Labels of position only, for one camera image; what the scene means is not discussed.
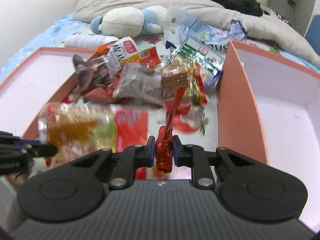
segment blanket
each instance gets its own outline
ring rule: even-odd
[[[167,9],[174,5],[222,30],[228,30],[232,19],[239,19],[249,37],[274,41],[281,49],[303,58],[320,69],[318,54],[304,37],[286,23],[268,15],[257,17],[225,9],[211,0],[79,0],[73,18],[91,22],[96,16],[103,16],[114,8],[132,6],[144,9],[153,5],[161,5]]]

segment red candy wrapper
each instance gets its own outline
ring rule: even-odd
[[[167,116],[167,123],[159,129],[156,140],[156,167],[160,172],[169,173],[172,171],[172,117],[177,112],[185,91],[185,87],[177,89],[171,112]]]

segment power outlet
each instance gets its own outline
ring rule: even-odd
[[[295,6],[296,3],[294,2],[294,0],[288,0],[287,4],[289,4],[290,6]]]

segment white and blue stuffed animal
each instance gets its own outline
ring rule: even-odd
[[[142,34],[158,34],[163,32],[163,22],[168,10],[162,6],[150,6],[139,10],[133,7],[116,8],[98,16],[91,22],[91,30],[95,34],[136,37]]]

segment metal bolt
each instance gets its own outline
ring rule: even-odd
[[[123,179],[123,178],[115,178],[115,179],[110,181],[110,183],[115,187],[121,187],[124,184],[126,184],[126,182],[127,181],[125,179]]]
[[[198,184],[200,186],[207,187],[207,186],[210,186],[210,185],[213,184],[213,180],[209,179],[209,178],[201,178],[201,179],[198,180]]]

